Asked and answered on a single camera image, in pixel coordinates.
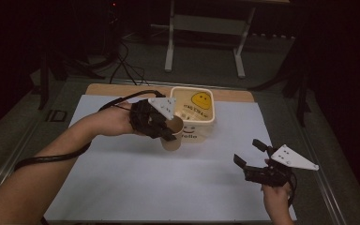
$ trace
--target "yellow smiley face label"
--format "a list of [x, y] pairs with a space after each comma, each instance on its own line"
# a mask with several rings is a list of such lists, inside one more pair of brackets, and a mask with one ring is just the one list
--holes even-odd
[[192, 103], [194, 103], [195, 105], [203, 108], [204, 110], [209, 110], [210, 107], [212, 106], [212, 99], [210, 98], [210, 96], [204, 92], [199, 92], [197, 94], [195, 94], [192, 98], [191, 98]]

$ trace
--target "metal stand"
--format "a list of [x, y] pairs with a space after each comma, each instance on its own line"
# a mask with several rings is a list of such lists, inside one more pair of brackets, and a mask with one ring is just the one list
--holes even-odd
[[237, 48], [233, 50], [238, 77], [246, 77], [242, 62], [241, 52], [248, 37], [248, 31], [256, 8], [252, 7], [246, 21], [227, 20], [219, 18], [207, 18], [198, 16], [179, 15], [174, 13], [174, 0], [171, 1], [171, 17], [169, 20], [169, 44], [166, 52], [165, 71], [172, 72], [173, 65], [173, 33], [176, 30], [188, 30], [197, 32], [208, 32], [216, 34], [241, 36], [241, 41]]

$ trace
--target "wire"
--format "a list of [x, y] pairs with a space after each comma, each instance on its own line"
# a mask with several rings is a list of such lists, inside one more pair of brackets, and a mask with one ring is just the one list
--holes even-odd
[[288, 206], [291, 207], [293, 204], [294, 196], [296, 195], [296, 189], [297, 189], [297, 177], [294, 174], [294, 172], [291, 173], [291, 177], [288, 180], [289, 185], [291, 186], [291, 195], [288, 200]]
[[[120, 54], [118, 55], [119, 64], [118, 64], [118, 66], [115, 68], [115, 70], [114, 70], [113, 73], [112, 73], [112, 76], [111, 76], [111, 78], [110, 78], [110, 83], [113, 82], [113, 77], [115, 76], [115, 74], [116, 74], [116, 72], [118, 71], [118, 69], [119, 69], [120, 67], [123, 67], [124, 70], [125, 70], [125, 72], [126, 72], [126, 74], [127, 74], [127, 76], [133, 81], [133, 83], [134, 83], [135, 85], [141, 85], [141, 84], [143, 84], [143, 83], [146, 83], [147, 85], [150, 85], [150, 84], [148, 83], [148, 81], [144, 78], [145, 70], [144, 70], [142, 67], [134, 67], [134, 66], [130, 65], [130, 64], [126, 61], [126, 59], [128, 58], [128, 53], [129, 53], [129, 48], [128, 48], [128, 46], [127, 46], [123, 41], [120, 41], [120, 44], [125, 47], [126, 54], [125, 54], [125, 56], [121, 56]], [[137, 84], [136, 81], [135, 81], [135, 79], [131, 76], [131, 74], [130, 74], [130, 72], [129, 72], [129, 70], [128, 70], [128, 67], [129, 67], [137, 76], [139, 76], [139, 77], [141, 78], [141, 81], [140, 81], [139, 84]], [[136, 71], [135, 68], [140, 69], [140, 70], [142, 71], [142, 74], [140, 74], [138, 71]]]
[[111, 64], [113, 62], [113, 60], [115, 59], [115, 56], [116, 56], [115, 52], [110, 52], [105, 60], [103, 60], [101, 62], [98, 62], [98, 63], [95, 63], [95, 64], [84, 64], [84, 66], [86, 68], [90, 68], [90, 69], [103, 68], [103, 67], [106, 67], [109, 64]]
[[[165, 97], [165, 95], [161, 94], [157, 90], [144, 90], [144, 91], [137, 92], [135, 94], [129, 95], [127, 97], [120, 97], [120, 98], [117, 98], [117, 99], [115, 99], [113, 101], [110, 101], [109, 103], [103, 105], [98, 111], [100, 112], [100, 111], [105, 110], [105, 109], [110, 108], [110, 107], [118, 107], [120, 109], [128, 110], [128, 111], [131, 111], [131, 112], [142, 113], [142, 112], [136, 112], [136, 111], [132, 111], [130, 109], [126, 109], [126, 108], [124, 108], [122, 106], [119, 106], [117, 104], [119, 104], [119, 103], [121, 103], [121, 102], [123, 102], [123, 101], [125, 101], [127, 99], [135, 98], [136, 96], [140, 96], [140, 95], [144, 95], [144, 94], [155, 94], [156, 97], [158, 97], [158, 98], [164, 98]], [[25, 159], [19, 161], [18, 163], [16, 163], [16, 165], [14, 166], [13, 171], [15, 172], [15, 171], [19, 170], [20, 168], [22, 168], [24, 166], [29, 166], [29, 165], [33, 165], [33, 164], [65, 161], [65, 160], [69, 160], [69, 159], [72, 159], [72, 158], [79, 157], [80, 155], [85, 153], [87, 151], [87, 149], [89, 149], [91, 144], [92, 143], [89, 142], [84, 147], [82, 147], [81, 149], [79, 149], [79, 150], [77, 150], [75, 152], [72, 152], [72, 153], [64, 154], [64, 155], [25, 158]], [[48, 223], [48, 221], [46, 220], [45, 217], [41, 218], [40, 223], [43, 224], [43, 225], [49, 225], [49, 223]]]

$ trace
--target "paper cup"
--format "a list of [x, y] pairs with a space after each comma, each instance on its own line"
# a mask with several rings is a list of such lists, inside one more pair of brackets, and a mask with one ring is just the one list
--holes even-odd
[[172, 120], [166, 120], [166, 125], [173, 131], [173, 136], [176, 137], [176, 140], [166, 141], [163, 138], [160, 138], [160, 142], [162, 143], [162, 147], [167, 151], [175, 151], [179, 149], [181, 145], [181, 139], [183, 136], [183, 120], [175, 115]]

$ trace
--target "smiley face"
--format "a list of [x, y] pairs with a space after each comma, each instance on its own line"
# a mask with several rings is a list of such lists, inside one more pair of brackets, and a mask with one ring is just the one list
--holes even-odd
[[185, 132], [185, 133], [193, 133], [193, 132], [195, 132], [195, 127], [184, 126], [183, 127], [183, 132]]
[[210, 98], [210, 96], [204, 92], [199, 92], [197, 94], [195, 94], [192, 98], [191, 98], [192, 103], [194, 103], [195, 105], [203, 108], [204, 110], [209, 110], [210, 107], [212, 106], [212, 99]]

